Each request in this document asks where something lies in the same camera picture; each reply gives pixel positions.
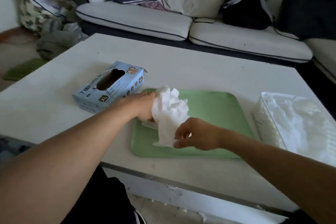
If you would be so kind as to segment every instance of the cartoon logo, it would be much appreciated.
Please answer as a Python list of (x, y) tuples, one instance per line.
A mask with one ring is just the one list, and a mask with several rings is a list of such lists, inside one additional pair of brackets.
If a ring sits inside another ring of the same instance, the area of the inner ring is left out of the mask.
[(136, 74), (137, 71), (139, 71), (138, 69), (135, 69), (135, 67), (129, 67), (126, 71), (126, 73), (128, 74)]
[(109, 97), (106, 95), (102, 95), (101, 98), (99, 99), (100, 102), (105, 102)]

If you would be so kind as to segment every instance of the tissue box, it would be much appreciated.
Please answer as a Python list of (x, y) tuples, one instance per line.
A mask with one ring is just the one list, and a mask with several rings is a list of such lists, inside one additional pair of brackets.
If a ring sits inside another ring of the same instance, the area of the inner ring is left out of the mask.
[(73, 99), (83, 110), (98, 113), (114, 100), (135, 93), (144, 80), (145, 70), (116, 61), (91, 83), (80, 88)]

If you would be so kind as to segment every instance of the gray cloth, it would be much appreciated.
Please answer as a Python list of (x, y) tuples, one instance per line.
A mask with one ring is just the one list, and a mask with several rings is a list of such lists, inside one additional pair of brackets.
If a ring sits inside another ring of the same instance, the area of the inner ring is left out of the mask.
[(86, 38), (77, 22), (63, 24), (61, 19), (48, 19), (43, 23), (36, 51), (42, 59), (52, 60)]

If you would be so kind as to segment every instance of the coffee table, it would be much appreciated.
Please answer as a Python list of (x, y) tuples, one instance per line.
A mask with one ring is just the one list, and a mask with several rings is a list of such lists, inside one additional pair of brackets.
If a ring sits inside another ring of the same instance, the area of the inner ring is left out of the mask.
[[(71, 94), (116, 60), (148, 71), (139, 91), (168, 85), (234, 94), (258, 139), (252, 109), (260, 92), (309, 98), (336, 125), (294, 68), (95, 34), (0, 93), (0, 134), (38, 144), (87, 119), (92, 114), (78, 108)], [(103, 166), (271, 212), (297, 208), (240, 159), (134, 155), (133, 124), (117, 135)]]

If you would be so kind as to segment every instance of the white tissue box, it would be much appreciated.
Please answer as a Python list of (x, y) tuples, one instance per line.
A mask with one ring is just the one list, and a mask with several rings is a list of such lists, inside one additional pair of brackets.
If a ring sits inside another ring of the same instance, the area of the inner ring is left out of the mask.
[(253, 116), (264, 143), (336, 166), (336, 129), (309, 99), (262, 92)]

